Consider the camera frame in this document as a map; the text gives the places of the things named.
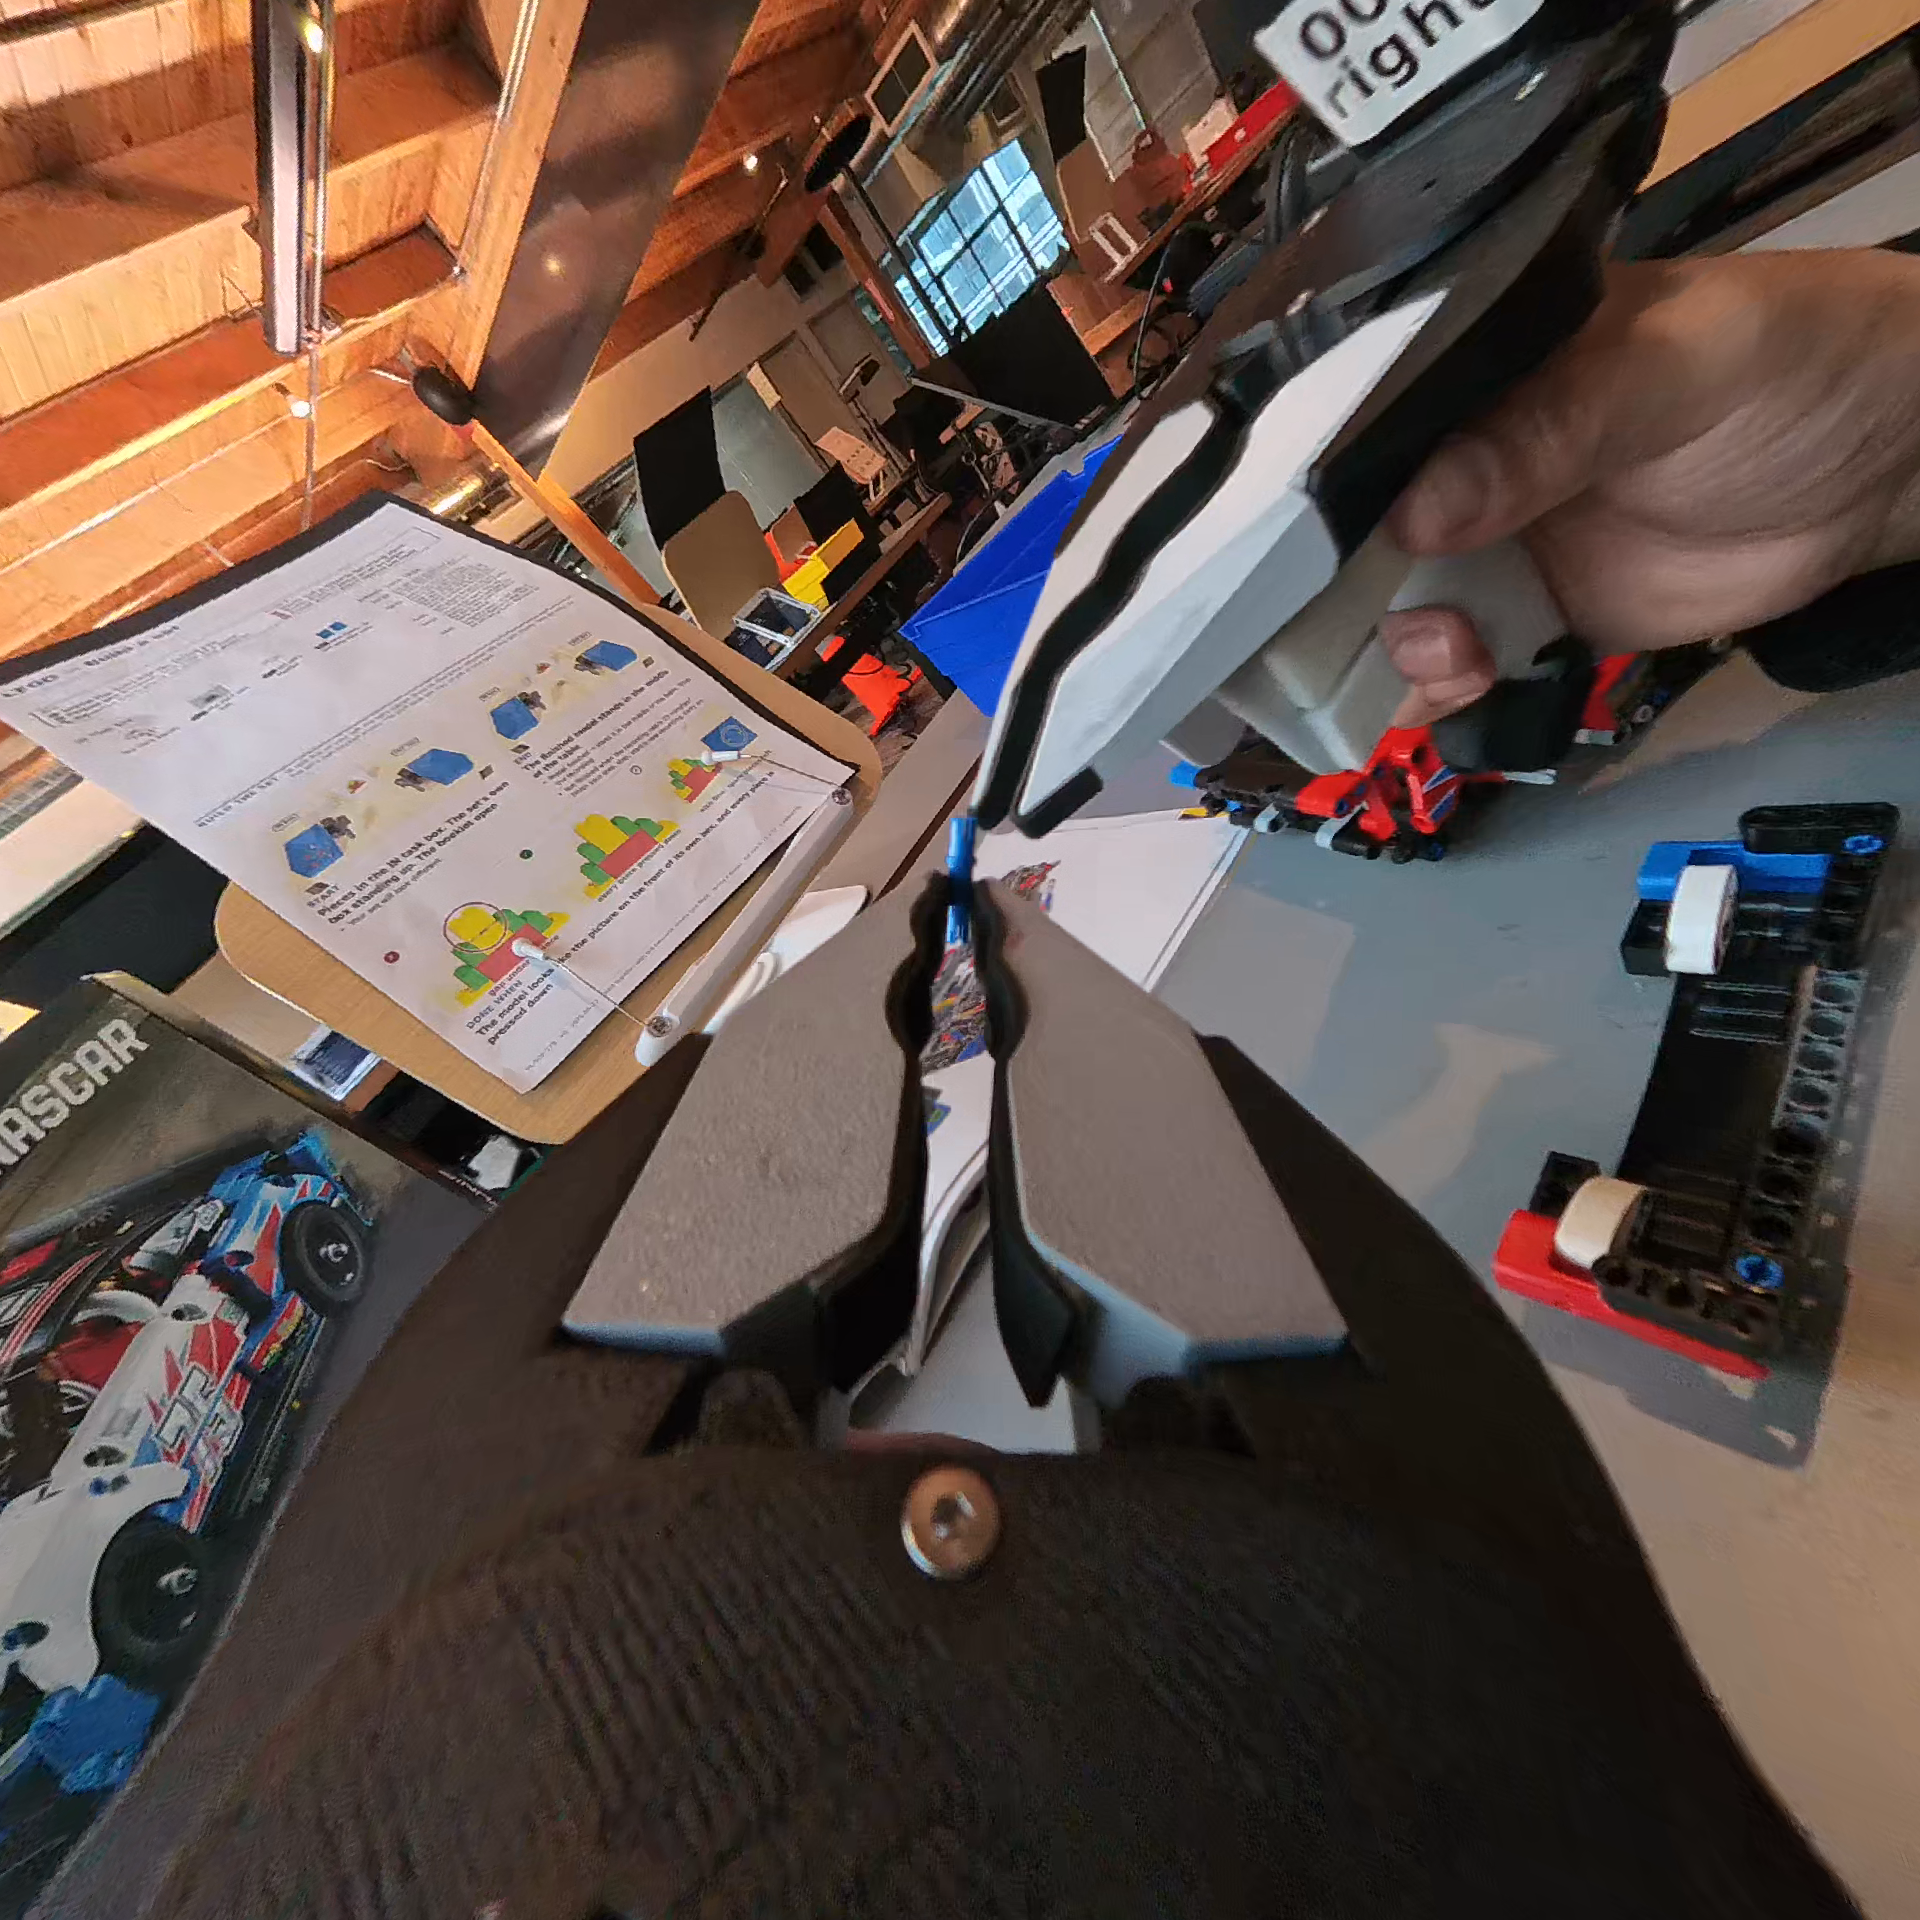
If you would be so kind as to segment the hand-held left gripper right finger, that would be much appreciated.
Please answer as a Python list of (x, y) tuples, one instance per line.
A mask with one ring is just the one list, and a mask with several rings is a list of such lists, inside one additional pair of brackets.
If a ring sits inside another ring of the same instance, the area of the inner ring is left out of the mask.
[(1056, 918), (975, 883), (1001, 1346), (1033, 1407), (1348, 1343), (1196, 1032)]

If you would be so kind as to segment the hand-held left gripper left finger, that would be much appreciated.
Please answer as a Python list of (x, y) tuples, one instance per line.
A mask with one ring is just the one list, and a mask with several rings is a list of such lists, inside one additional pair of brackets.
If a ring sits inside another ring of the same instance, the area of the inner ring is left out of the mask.
[(743, 1001), (563, 1308), (565, 1335), (780, 1376), (861, 1376), (919, 1297), (919, 1057), (944, 879), (895, 889)]

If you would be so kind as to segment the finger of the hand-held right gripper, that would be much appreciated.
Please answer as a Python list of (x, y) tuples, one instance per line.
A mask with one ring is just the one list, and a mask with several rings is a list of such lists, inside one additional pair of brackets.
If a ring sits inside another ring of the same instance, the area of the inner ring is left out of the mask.
[(1173, 563), (1187, 563), (1184, 582), (1158, 604), (1171, 620), (1171, 637), (1190, 642), (1171, 686), (1198, 701), (1151, 742), (1166, 739), (1339, 573), (1345, 552), (1308, 492), (1311, 467), (1355, 420), (1361, 402), (1445, 300), (1442, 291), (1427, 294), (1361, 326), (1283, 384), (1235, 446), (1225, 443), (1224, 405), (1213, 400), (1220, 484), (1171, 548)]
[(975, 777), (983, 831), (1043, 832), (1115, 767), (1162, 738), (1196, 695), (1190, 649), (1158, 604), (1187, 579), (1171, 548), (1220, 484), (1220, 410), (1140, 414), (1068, 521), (1001, 686)]

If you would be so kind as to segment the red black toy race car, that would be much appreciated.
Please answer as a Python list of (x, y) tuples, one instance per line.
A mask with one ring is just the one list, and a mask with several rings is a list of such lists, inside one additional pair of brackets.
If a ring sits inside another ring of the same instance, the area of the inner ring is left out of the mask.
[(1210, 767), (1183, 767), (1183, 820), (1299, 832), (1320, 849), (1403, 866), (1439, 861), (1502, 792), (1554, 786), (1576, 756), (1645, 732), (1728, 653), (1727, 642), (1596, 658), (1539, 649), (1521, 681), (1438, 724), (1392, 729), (1355, 769), (1311, 773), (1259, 732)]

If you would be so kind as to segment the small toy brick assembly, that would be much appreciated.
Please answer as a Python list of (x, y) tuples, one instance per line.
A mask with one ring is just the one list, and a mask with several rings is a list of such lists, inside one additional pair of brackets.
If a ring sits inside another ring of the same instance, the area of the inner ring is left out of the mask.
[(1544, 1159), (1498, 1289), (1744, 1385), (1829, 1343), (1812, 1237), (1900, 828), (1893, 804), (1769, 804), (1646, 849), (1619, 937), (1668, 986), (1642, 1100), (1616, 1164)]

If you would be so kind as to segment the grey desk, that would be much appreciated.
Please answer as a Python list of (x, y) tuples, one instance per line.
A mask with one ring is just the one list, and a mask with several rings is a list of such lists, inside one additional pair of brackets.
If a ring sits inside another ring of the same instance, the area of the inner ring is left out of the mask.
[(1505, 795), (1445, 863), (1243, 845), (1159, 974), (1493, 1287), (1548, 1151), (1616, 1164), (1668, 988), (1619, 933), (1652, 842), (1758, 804), (1903, 813), (1849, 1118), (1846, 1300), (1825, 1396), (1711, 1380), (1494, 1293), (1614, 1482), (1697, 1666), (1872, 1915), (1915, 1915), (1915, 676), (1800, 697), (1728, 660), (1629, 753)]

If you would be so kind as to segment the person's right hand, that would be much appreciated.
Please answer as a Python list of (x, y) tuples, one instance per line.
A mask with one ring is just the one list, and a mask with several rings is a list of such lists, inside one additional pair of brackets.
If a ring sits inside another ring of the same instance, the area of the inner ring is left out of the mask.
[(1387, 519), (1414, 559), (1518, 540), (1574, 637), (1731, 640), (1917, 563), (1917, 260), (1622, 265), (1587, 326), (1442, 443)]

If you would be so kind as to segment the blue storage bin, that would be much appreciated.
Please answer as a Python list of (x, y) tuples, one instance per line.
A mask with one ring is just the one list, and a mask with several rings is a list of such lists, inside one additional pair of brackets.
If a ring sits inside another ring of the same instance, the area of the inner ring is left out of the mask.
[(901, 629), (903, 645), (992, 717), (1072, 517), (1122, 433), (1049, 463)]

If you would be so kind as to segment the white stand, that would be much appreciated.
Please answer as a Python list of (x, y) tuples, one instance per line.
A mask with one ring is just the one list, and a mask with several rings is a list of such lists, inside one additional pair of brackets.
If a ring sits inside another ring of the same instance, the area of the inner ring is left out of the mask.
[(733, 908), (733, 918), (716, 918), (722, 923), (703, 954), (641, 1021), (634, 1039), (637, 1070), (653, 1070), (688, 1032), (707, 1023), (736, 978), (750, 972), (755, 955), (809, 893), (813, 877), (852, 827), (856, 788), (849, 780), (829, 792), (820, 809), (773, 857), (767, 873), (745, 888), (743, 903)]

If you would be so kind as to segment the black monitor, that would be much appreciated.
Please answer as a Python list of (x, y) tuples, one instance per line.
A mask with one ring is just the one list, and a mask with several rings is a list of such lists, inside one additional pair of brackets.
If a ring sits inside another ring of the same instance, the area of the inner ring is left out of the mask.
[(1052, 299), (1051, 282), (1027, 286), (1009, 308), (915, 374), (909, 384), (1051, 428), (1082, 428), (1116, 405), (1099, 361)]

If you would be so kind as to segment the open instruction booklet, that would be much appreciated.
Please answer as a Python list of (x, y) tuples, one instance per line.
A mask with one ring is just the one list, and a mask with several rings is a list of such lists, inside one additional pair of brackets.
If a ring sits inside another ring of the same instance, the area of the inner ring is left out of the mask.
[[(1151, 990), (1198, 921), (1243, 842), (1222, 820), (1141, 813), (1075, 820), (1043, 837), (980, 832), (974, 879), (1057, 920), (1105, 965)], [(920, 1053), (925, 1197), (919, 1294), (893, 1367), (909, 1380), (989, 1237), (985, 1192), (994, 1060), (986, 1007), (969, 948), (948, 945), (932, 986), (932, 1028)]]

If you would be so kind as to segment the printed paper sheet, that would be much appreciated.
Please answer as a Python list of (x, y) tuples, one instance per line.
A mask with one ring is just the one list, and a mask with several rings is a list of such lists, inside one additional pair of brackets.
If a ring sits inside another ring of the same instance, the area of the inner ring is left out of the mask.
[(379, 494), (8, 663), (5, 724), (515, 1096), (817, 864), (874, 757), (687, 621)]

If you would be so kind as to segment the toy set box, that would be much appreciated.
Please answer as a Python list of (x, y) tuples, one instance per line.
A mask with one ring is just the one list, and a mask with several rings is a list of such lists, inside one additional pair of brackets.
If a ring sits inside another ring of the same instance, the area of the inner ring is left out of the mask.
[(129, 977), (5, 1038), (5, 1915), (165, 1729), (308, 1445), (485, 1210)]

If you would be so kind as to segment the hanging ceiling lamp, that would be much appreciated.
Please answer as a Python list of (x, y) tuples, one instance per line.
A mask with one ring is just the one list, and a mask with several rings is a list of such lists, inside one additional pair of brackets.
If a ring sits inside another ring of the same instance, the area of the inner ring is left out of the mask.
[(255, 238), (262, 327), (277, 358), (323, 332), (323, 253), (337, 82), (333, 2), (252, 2)]

